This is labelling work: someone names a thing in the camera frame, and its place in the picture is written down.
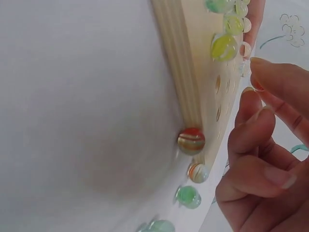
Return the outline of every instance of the green marble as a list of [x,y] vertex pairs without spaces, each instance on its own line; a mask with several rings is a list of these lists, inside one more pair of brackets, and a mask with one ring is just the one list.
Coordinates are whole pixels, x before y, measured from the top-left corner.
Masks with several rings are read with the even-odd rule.
[[236,0],[235,12],[238,16],[244,18],[248,14],[248,6],[242,0]]
[[156,220],[152,221],[138,232],[175,232],[175,227],[173,223],[168,220]]
[[201,196],[192,186],[180,187],[177,192],[177,200],[188,209],[196,209],[201,204]]
[[223,18],[224,29],[231,35],[241,35],[245,24],[243,19],[237,14],[226,14]]
[[205,4],[211,12],[224,14],[233,9],[235,0],[206,0]]
[[211,45],[211,57],[216,61],[230,61],[238,53],[238,44],[231,34],[216,35]]
[[150,229],[154,232],[175,232],[173,223],[168,220],[158,220],[150,224]]
[[249,5],[249,3],[251,2],[251,0],[242,0],[243,3],[245,3],[246,5]]

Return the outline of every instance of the hole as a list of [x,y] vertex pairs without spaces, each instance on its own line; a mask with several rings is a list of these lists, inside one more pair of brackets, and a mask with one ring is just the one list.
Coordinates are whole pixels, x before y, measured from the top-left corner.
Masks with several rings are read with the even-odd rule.
[[236,81],[234,82],[233,93],[235,92],[235,90],[236,90]]
[[221,77],[220,75],[218,75],[217,81],[216,81],[216,93],[219,92],[220,84],[221,84]]
[[220,139],[220,136],[221,136],[221,128],[220,128],[219,133],[218,133],[218,139]]
[[219,121],[220,114],[221,114],[221,106],[219,106],[219,109],[217,111],[217,121]]
[[227,105],[226,115],[228,114],[228,111],[230,110],[230,103]]
[[226,84],[226,92],[228,93],[228,90],[230,89],[230,79],[228,79]]

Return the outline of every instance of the hand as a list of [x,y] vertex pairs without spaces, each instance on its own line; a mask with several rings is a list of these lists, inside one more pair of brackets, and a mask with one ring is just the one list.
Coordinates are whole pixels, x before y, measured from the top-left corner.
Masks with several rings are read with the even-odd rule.
[[266,0],[251,0],[248,6],[249,11],[247,18],[250,19],[252,23],[252,29],[244,34],[243,40],[250,44],[252,48],[254,47],[257,34],[263,21],[265,1]]
[[[255,58],[251,69],[253,85],[264,91],[247,88],[241,96],[218,204],[237,232],[307,232],[309,160],[300,162],[271,135],[275,112],[308,144],[309,72]],[[261,98],[268,107],[262,108]]]

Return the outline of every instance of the glass marble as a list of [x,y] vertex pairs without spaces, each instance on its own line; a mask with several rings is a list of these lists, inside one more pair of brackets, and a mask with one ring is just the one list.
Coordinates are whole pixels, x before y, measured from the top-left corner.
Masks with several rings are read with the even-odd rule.
[[203,150],[205,136],[197,128],[187,128],[180,132],[177,143],[183,153],[194,156]]
[[241,42],[239,53],[242,57],[248,58],[251,55],[251,46],[247,42]]
[[245,3],[246,5],[249,5],[249,3],[251,2],[251,0],[242,0],[243,3]]
[[154,232],[175,232],[173,223],[168,220],[158,220],[150,224],[149,229]]
[[191,164],[188,169],[188,176],[194,183],[201,184],[207,180],[209,172],[204,164]]
[[245,60],[239,66],[239,74],[241,77],[248,77],[251,74],[250,61]]
[[235,12],[237,15],[244,18],[248,14],[248,6],[242,0],[236,0]]
[[209,11],[224,14],[233,9],[235,0],[206,0],[205,3]]
[[155,220],[143,226],[137,232],[175,232],[175,226],[168,220]]
[[211,44],[211,57],[216,61],[230,61],[238,53],[238,44],[231,34],[215,35]]
[[251,23],[251,21],[248,18],[244,18],[243,19],[243,23],[244,23],[243,32],[244,33],[248,33],[251,30],[251,28],[252,28],[252,23]]
[[244,28],[244,20],[237,14],[226,14],[223,18],[224,29],[231,35],[241,35]]
[[196,209],[201,204],[202,198],[192,186],[180,187],[176,193],[176,199],[188,209]]

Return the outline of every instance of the wooden board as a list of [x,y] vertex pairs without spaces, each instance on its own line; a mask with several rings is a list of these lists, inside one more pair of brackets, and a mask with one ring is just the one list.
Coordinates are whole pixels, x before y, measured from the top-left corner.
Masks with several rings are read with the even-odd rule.
[[194,159],[209,170],[225,133],[239,84],[239,55],[215,62],[211,42],[223,32],[223,14],[207,11],[204,0],[153,0],[186,127],[203,130],[206,145]]

